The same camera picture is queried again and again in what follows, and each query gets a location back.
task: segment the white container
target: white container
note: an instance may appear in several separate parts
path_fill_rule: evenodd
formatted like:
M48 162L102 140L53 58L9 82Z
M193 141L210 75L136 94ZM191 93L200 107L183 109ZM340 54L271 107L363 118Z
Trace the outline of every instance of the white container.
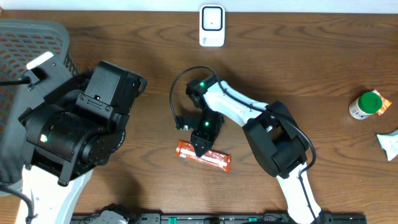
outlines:
M351 114L351 116L355 119L366 119L369 116L371 116L372 114L368 114L365 113L363 110L361 110L361 108L359 108L358 105L358 100L359 98L357 98L356 100L354 100L348 107L349 109L349 113Z
M366 119L380 110L382 99L377 93L370 91L354 100L348 107L349 113L355 119Z

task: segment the wood grain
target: wood grain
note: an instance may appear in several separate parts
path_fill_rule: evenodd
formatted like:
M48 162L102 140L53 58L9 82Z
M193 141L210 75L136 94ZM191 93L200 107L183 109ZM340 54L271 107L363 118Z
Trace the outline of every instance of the wood grain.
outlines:
M370 224L398 223L398 160L387 162L376 138L398 127L397 16L228 13L225 45L215 49L199 46L197 13L4 11L3 17L57 21L70 33L80 68L108 60L148 79L123 147L95 169L75 213L110 203L165 213L287 209L277 181L228 119L213 148L232 155L230 173L175 157L177 141L190 133L174 130L169 88L182 70L209 65L247 96L288 106L317 149L308 174L322 209L364 213ZM174 91L178 111L194 111L185 84L205 76L182 77ZM381 117L354 120L348 105L373 88L394 104ZM0 203L0 223L12 223L18 200Z

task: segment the snack wrapper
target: snack wrapper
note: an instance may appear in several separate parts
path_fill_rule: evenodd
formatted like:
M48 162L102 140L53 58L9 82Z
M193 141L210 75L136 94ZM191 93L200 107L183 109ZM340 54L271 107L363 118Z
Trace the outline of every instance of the snack wrapper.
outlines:
M192 144L183 140L178 142L175 155L181 158L192 159L203 164L219 167L225 172L229 172L231 168L231 155L209 150L202 157L197 157Z
M381 106L381 108L379 109L377 113L377 115L381 116L389 106L391 106L391 102L387 99L385 99L377 90L373 90L373 93L379 95L381 97L381 101L383 102L383 105Z

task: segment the white plug-in device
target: white plug-in device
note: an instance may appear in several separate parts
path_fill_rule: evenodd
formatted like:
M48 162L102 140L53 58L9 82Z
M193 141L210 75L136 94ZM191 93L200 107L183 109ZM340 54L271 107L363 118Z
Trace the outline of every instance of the white plug-in device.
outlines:
M199 13L199 44L221 47L225 39L225 9L220 5L204 5Z

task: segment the black cable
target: black cable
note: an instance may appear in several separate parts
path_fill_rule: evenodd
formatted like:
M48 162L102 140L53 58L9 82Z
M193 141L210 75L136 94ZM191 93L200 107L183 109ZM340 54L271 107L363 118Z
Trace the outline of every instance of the black cable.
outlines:
M220 86L221 90L223 91L223 93L224 93L225 95L229 96L230 98L232 98L233 100L237 101L238 103L241 103L242 105L247 106L247 107L248 107L249 109L251 109L251 110L256 110L256 111L259 111L259 112L268 114L269 116L272 116L272 117L274 117L274 118L276 118L276 119L278 119L278 120L280 120L280 121L283 121L283 122L287 123L289 126L291 126L292 128L294 128L294 129L304 138L304 140L305 140L306 142L308 142L308 145L310 146L310 149L311 149L311 152L312 152L312 161L311 161L311 163L309 163L308 166L306 166L304 169L302 169L302 170L300 170L300 171L298 172L298 179L299 179L299 181L300 181L300 183L301 183L301 186L302 186L302 188L303 188L304 196L305 196L305 199L306 199L306 201L307 201L307 206L308 206L308 208L309 208L310 211L311 211L311 214L312 214L312 217L313 217L315 223L317 223L317 218L316 218L316 216L315 216L315 214L314 214L314 212L313 212L313 210L312 210L311 203L310 203L310 199L308 198L307 191L305 190L305 186L304 186L304 182L303 182L303 178L302 178L302 174L303 174L305 171L309 170L309 169L315 164L315 161L316 161L316 159L317 159L317 153L316 153L316 151L315 151L315 147L313 146L311 140L307 137L307 135L306 135L303 131L301 131L300 128L299 128L296 124L294 124L293 122L291 122L291 120L290 120L289 118L287 118L285 115L279 114L279 113L275 113L275 112L273 112L273 111L268 111L267 108L256 108L256 107L253 106L253 105L247 104L247 103L244 102L243 100L241 100L241 99L237 98L236 96L230 94L230 93L222 86L221 80L220 80L220 78L219 78L219 76L218 76L218 73L217 73L214 69L212 69L211 67L208 67L208 66L200 65L200 66L196 66L196 67L192 67L192 68L188 68L188 69L184 70L182 73L180 73L180 74L176 77L176 79L175 79L174 82L173 82L172 88L170 89L170 107L172 108L172 113L173 113L175 122L178 124L177 117L176 117L176 115L175 115L175 111L174 111L173 104L172 104L172 93L173 93L174 85L175 85L175 83L177 82L177 80L178 80L184 73L189 72L190 70L193 70L193 69L196 69L196 68L205 68L205 69L210 70L210 71L213 73L213 75L216 77L217 83L218 83L218 85Z
M9 193L12 194L16 197L19 197L21 200L23 200L26 205L27 205L27 217L25 218L25 222L26 224L30 224L33 220L34 216L34 207L33 207L33 203L32 201L26 197L26 195L22 194L20 191L18 190L14 190L4 184L0 184L0 191L5 192L5 193Z
M171 109L172 109L172 113L173 113L173 117L174 117L175 123L177 124L178 127L180 126L180 124L179 124L179 122L177 121L177 116L175 115L175 111L174 111L174 107L173 107L173 102L172 102L174 85L175 85L175 83L178 81L178 79L179 79L183 74L189 72L190 70L196 69L196 68L207 68L207 69L209 69L210 67L200 65L200 66L195 66L195 67L188 68L188 69L184 70L182 73L180 73L179 75L177 75L177 77L175 78L175 80L174 80L174 82L173 82L173 84L172 84L172 87L170 88L170 96L169 96L170 107L171 107Z
M19 80L19 81L6 81L0 82L0 86L8 86L8 85L25 85L30 84L30 78Z

